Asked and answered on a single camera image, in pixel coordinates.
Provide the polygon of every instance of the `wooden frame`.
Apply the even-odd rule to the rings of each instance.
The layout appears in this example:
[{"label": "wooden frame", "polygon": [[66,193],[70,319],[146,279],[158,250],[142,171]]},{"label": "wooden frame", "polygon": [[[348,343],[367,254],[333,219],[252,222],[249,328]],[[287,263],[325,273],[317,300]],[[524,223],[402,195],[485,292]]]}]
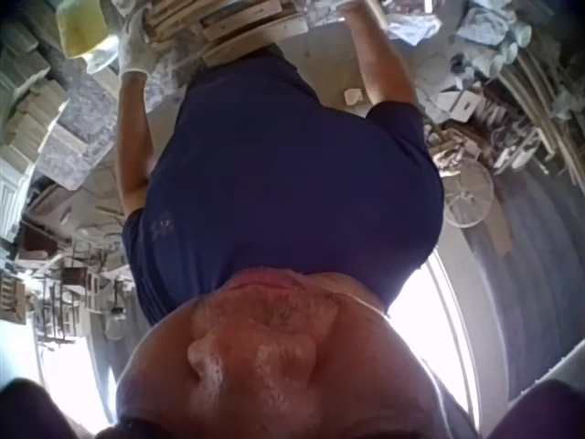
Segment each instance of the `wooden frame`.
[{"label": "wooden frame", "polygon": [[303,14],[286,16],[254,27],[248,32],[208,49],[203,53],[203,61],[208,67],[224,64],[271,43],[304,34],[308,30]]},{"label": "wooden frame", "polygon": [[225,37],[226,35],[269,16],[275,16],[282,12],[282,5],[279,0],[268,0],[258,5],[248,7],[243,11],[228,16],[213,25],[203,27],[203,35],[209,41],[215,41],[218,38]]}]

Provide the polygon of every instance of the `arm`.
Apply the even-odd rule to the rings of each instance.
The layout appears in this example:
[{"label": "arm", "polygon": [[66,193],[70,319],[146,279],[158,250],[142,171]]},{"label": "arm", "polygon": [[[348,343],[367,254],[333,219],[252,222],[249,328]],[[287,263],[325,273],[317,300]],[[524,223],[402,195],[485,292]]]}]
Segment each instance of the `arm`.
[{"label": "arm", "polygon": [[122,75],[116,136],[116,176],[124,216],[143,208],[148,189],[148,170],[153,144],[144,108],[146,75],[129,71]]},{"label": "arm", "polygon": [[124,216],[143,208],[148,189],[153,142],[144,107],[144,86],[156,56],[143,36],[144,9],[122,30],[119,47],[120,101],[116,135],[116,176]]},{"label": "arm", "polygon": [[354,40],[359,70],[372,104],[391,101],[417,105],[404,60],[379,28],[367,5],[364,2],[345,5],[342,13]]}]

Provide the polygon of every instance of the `white glove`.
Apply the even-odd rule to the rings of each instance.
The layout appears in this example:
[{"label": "white glove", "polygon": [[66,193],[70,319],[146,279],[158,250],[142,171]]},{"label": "white glove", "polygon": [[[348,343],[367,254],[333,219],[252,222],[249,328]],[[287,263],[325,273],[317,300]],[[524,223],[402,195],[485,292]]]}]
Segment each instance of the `white glove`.
[{"label": "white glove", "polygon": [[144,39],[144,10],[145,7],[136,11],[122,30],[118,49],[120,77],[127,71],[141,71],[149,76],[156,66],[156,53]]}]

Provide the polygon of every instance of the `window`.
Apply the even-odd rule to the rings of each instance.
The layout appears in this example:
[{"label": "window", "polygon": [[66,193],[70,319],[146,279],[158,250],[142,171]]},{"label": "window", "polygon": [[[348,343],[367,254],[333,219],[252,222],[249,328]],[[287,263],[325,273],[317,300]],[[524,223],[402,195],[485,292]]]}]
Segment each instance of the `window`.
[{"label": "window", "polygon": [[93,375],[87,338],[41,347],[40,355],[47,390],[59,409],[92,434],[110,426]]},{"label": "window", "polygon": [[392,326],[479,426],[471,353],[451,285],[434,252],[388,310]]}]

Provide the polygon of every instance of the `lip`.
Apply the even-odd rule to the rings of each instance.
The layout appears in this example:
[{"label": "lip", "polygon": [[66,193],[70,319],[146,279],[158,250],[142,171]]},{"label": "lip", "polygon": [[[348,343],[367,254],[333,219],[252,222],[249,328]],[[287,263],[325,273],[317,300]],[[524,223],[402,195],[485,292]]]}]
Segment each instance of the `lip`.
[{"label": "lip", "polygon": [[239,290],[247,286],[263,286],[278,290],[306,291],[307,287],[288,270],[251,268],[236,273],[221,287],[221,291]]}]

